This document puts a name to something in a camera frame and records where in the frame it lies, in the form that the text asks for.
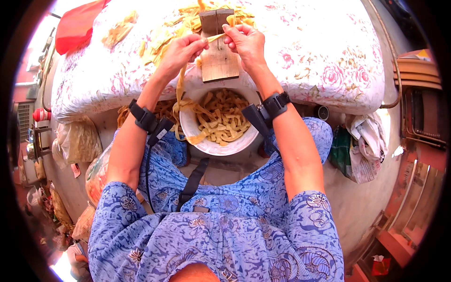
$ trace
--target blue patterned clothing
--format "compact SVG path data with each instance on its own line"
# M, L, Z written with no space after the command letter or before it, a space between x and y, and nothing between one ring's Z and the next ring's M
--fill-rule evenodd
M332 130L315 118L304 121L324 163ZM277 153L236 183L199 185L177 213L187 178L176 165L186 163L186 144L166 134L151 150L148 171L147 151L138 189L147 199L148 173L156 214L147 215L125 183L105 186L89 239L95 281L166 282L192 263L207 265L222 282L344 280L343 254L326 196L304 191L288 202ZM210 212L195 213L195 206Z

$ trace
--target person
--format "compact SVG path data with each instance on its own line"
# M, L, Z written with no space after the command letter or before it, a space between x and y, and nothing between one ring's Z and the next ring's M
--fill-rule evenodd
M264 58L264 35L248 25L223 29L224 43L239 54L262 98L282 93ZM152 111L165 86L204 49L208 42L198 34L173 40L137 104ZM92 224L94 281L343 281L343 253L323 187L332 130L287 107L273 120L281 157L266 144L271 157L264 166L230 185L199 185L180 212L187 178L177 166L187 162L186 144L167 133L151 148L146 170L147 132L129 115L113 141ZM137 189L155 214L146 214Z

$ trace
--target concrete floor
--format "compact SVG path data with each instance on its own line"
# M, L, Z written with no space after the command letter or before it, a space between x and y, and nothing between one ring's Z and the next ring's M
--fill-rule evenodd
M390 49L383 34L382 27L378 22L374 11L369 6L368 0L362 0L362 2L368 11L381 43L386 81L384 103L392 103L397 97L397 91L393 82ZM395 45L396 53L400 54L411 51L407 39L404 37L391 15L381 3L378 1L374 2L390 33L391 40ZM59 55L56 54L54 60L55 66L58 59ZM46 87L45 101L47 105L50 104L51 85L53 81L52 72ZM37 102L36 108L39 107L41 107L40 102ZM396 106L389 110L378 110L378 112L384 122L386 134L389 136L389 153L382 165L379 175L374 181L359 185L344 177L328 161L324 165L325 190L332 206L332 215L338 229L338 235L345 260L350 252L354 250L358 243L363 239L365 232L370 228L379 212L387 205L399 169L399 162L392 157L392 154L400 145L400 107ZM96 125L103 148L106 148L112 141L113 133L117 127L117 116L117 110L110 110L102 114L89 116ZM339 123L339 120L344 118L342 114L333 113L332 116L334 118L331 118L330 122L336 124ZM52 126L53 129L56 129L54 120L39 123L39 125L48 124ZM51 132L49 136L44 138L47 138L47 142L51 145L53 139L56 138L56 134ZM260 167L266 162L266 159L259 157L256 153L260 142L261 139L256 140L248 149L239 154L217 158L230 162L251 163ZM202 153L192 146L190 151L192 156L202 157ZM60 169L53 161L51 155L44 157L47 178L54 182L55 187L59 191L74 222L76 222L77 218L87 207L88 201L85 191L84 176L89 163L79 163L78 165L82 174L75 179L69 166ZM189 165L181 168L181 171L188 176L194 168L195 165ZM229 184L236 182L247 174L248 173L208 168L206 172L206 181L214 185Z

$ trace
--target red plastic bag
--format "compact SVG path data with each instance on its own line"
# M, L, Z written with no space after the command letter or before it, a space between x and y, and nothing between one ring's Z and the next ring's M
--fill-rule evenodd
M70 49L91 38L94 20L110 1L98 0L64 13L56 29L56 51L60 55L66 54Z

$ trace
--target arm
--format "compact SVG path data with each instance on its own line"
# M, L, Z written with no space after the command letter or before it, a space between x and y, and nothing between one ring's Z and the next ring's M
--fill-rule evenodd
M150 77L137 104L148 110L155 109L156 102L165 86L177 76L180 69L208 48L208 42L198 34L175 39L155 73ZM147 132L135 124L135 117L129 115L119 130L111 148L107 183L120 181L136 192L139 167L143 159Z
M283 89L269 70L263 53L265 36L249 25L231 28L224 25L228 37L224 43L241 57L243 69L251 76L263 99ZM288 200L302 191L324 193L321 159L313 137L290 103L288 110L276 117L272 124L285 168L285 186Z

